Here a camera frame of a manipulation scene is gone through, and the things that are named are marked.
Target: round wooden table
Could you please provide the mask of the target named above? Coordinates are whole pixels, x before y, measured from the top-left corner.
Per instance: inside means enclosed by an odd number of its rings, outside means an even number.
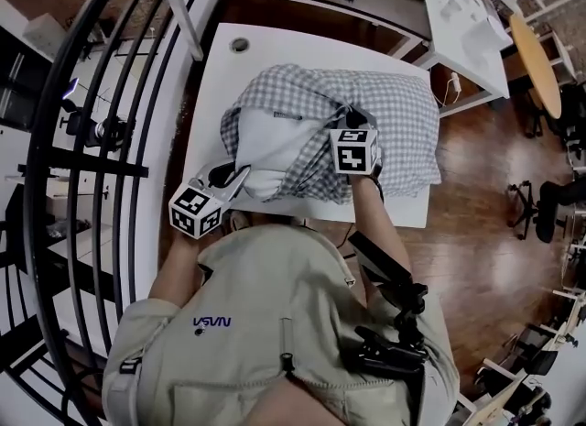
[[[537,36],[517,14],[509,17],[511,35],[539,100],[552,118],[561,116],[558,80]]]

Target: beige jacket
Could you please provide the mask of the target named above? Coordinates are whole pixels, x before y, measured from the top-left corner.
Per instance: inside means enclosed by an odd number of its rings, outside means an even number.
[[[339,342],[360,342],[357,325],[396,341],[398,310],[380,295],[367,309],[361,305],[347,284],[352,274],[325,237],[290,226],[254,227],[226,236],[202,252],[200,262],[213,276],[184,308],[141,300],[126,309],[104,376],[103,404],[112,424],[120,424],[120,405],[110,395],[118,368],[145,347],[136,380],[141,425],[243,422],[260,394],[284,375],[285,352],[293,354],[295,377],[343,422],[412,423],[403,382],[343,368]],[[426,305],[418,327],[435,386],[431,424],[443,425],[459,378],[438,301],[427,296]],[[202,319],[208,325],[196,336],[194,323]]]

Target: black railing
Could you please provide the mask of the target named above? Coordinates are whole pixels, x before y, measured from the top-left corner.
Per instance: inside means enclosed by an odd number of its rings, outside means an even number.
[[[30,147],[27,158],[26,181],[24,191],[24,248],[26,254],[27,273],[32,278],[37,293],[37,320],[40,331],[42,332],[44,344],[43,348],[36,350],[34,353],[44,359],[44,362],[50,365],[59,373],[60,379],[65,386],[65,390],[56,386],[48,379],[44,379],[49,388],[59,391],[60,395],[65,394],[64,408],[57,409],[54,405],[47,402],[46,399],[39,397],[38,393],[32,393],[30,386],[22,385],[22,369],[26,366],[27,370],[33,375],[40,373],[28,365],[33,358],[26,356],[23,364],[19,369],[12,369],[16,382],[35,400],[49,411],[51,414],[66,422],[71,418],[67,415],[67,398],[71,395],[71,400],[75,404],[83,420],[89,425],[99,425],[100,422],[96,416],[96,410],[87,399],[86,392],[99,394],[101,386],[101,368],[103,367],[103,358],[96,352],[95,345],[92,345],[92,337],[88,331],[87,313],[84,312],[81,291],[92,290],[95,296],[97,318],[100,326],[100,332],[103,338],[103,347],[105,353],[110,351],[112,339],[110,336],[111,328],[108,323],[106,302],[104,295],[110,294],[114,299],[115,314],[118,321],[123,313],[123,291],[122,291],[122,273],[121,273],[121,245],[126,241],[121,241],[121,227],[123,219],[128,219],[128,299],[133,302],[136,299],[135,284],[135,219],[138,199],[139,185],[142,178],[148,176],[147,168],[143,167],[143,156],[147,144],[147,136],[150,128],[151,117],[155,110],[157,95],[167,68],[167,64],[174,49],[175,41],[179,35],[179,28],[175,28],[169,36],[169,42],[164,53],[158,53],[161,42],[167,36],[168,25],[171,20],[171,13],[168,11],[159,26],[158,33],[152,39],[152,45],[148,52],[144,68],[140,73],[134,96],[130,108],[125,114],[125,130],[123,137],[116,147],[113,147],[115,126],[118,123],[121,114],[121,101],[125,89],[127,89],[128,78],[133,68],[136,55],[141,47],[141,42],[145,39],[148,29],[153,24],[157,12],[161,9],[164,0],[153,0],[150,7],[145,12],[139,29],[132,43],[131,49],[126,55],[126,60],[115,85],[114,93],[110,101],[108,114],[102,122],[103,140],[99,146],[97,155],[85,152],[87,146],[86,139],[93,128],[92,112],[96,105],[96,98],[100,97],[99,90],[104,75],[108,68],[108,63],[115,55],[115,51],[120,43],[121,36],[125,33],[128,21],[135,14],[137,6],[143,0],[128,0],[125,8],[121,11],[116,25],[107,42],[102,46],[100,59],[92,76],[88,92],[83,102],[83,107],[79,107],[79,122],[75,131],[74,144],[71,150],[54,146],[55,131],[58,128],[60,109],[62,106],[62,95],[73,74],[73,70],[78,62],[87,39],[94,28],[95,24],[110,0],[87,0],[78,16],[74,20],[68,36],[60,48],[60,51],[53,63],[52,69],[46,80],[45,87],[38,102],[36,111],[36,123],[33,126],[30,138]],[[161,56],[161,63],[157,73],[153,73],[154,83],[148,93],[145,92],[147,79],[156,56]],[[148,103],[145,112],[137,118],[139,105],[143,104],[143,97],[148,95]],[[135,124],[142,121],[140,131],[135,130]],[[132,141],[136,142],[136,159],[135,162],[129,162],[130,148]],[[118,157],[114,158],[111,152],[118,148]],[[54,284],[51,279],[54,276],[54,267],[50,257],[50,251],[47,249],[47,239],[45,229],[46,193],[48,177],[51,168],[67,169],[69,171],[69,186],[67,197],[67,275],[68,284],[71,289],[72,306],[75,314],[75,321],[79,329],[79,341],[81,341],[81,357],[72,356],[71,347],[67,336],[64,336],[60,321],[57,317],[56,308],[53,301],[55,295]],[[78,261],[78,242],[77,242],[77,223],[78,223],[78,189],[80,187],[81,172],[90,171],[95,173],[95,182],[93,185],[92,198],[92,282],[93,287],[88,288],[88,271],[81,273],[80,262]],[[102,256],[102,216],[103,216],[103,187],[106,174],[115,175],[114,203],[112,214],[112,287],[104,286],[106,280],[103,273],[103,256]],[[125,178],[133,177],[130,191],[129,214],[122,216],[123,195]],[[49,361],[43,355],[47,352],[52,361]],[[95,378],[95,386],[88,387],[81,384],[81,378],[92,375]]]

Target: plaid shirt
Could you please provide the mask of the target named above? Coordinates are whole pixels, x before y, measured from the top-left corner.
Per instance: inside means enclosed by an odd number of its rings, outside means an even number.
[[[350,105],[377,119],[378,145],[385,163],[379,181],[385,196],[415,195],[440,183],[435,158],[440,117],[433,94],[416,76],[369,71],[306,70],[295,64],[262,71],[222,118],[226,151],[236,157],[242,108],[272,110],[299,120],[326,122],[301,149],[285,178],[267,201],[286,196],[316,198],[338,204],[352,202],[346,175],[335,171],[330,133]]]

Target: marker cube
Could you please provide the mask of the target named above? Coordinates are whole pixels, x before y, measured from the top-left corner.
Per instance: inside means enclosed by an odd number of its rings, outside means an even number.
[[[168,202],[169,221],[176,229],[200,238],[222,223],[224,203],[205,191],[181,183]]]
[[[377,159],[375,129],[331,129],[331,154],[337,173],[370,175]]]

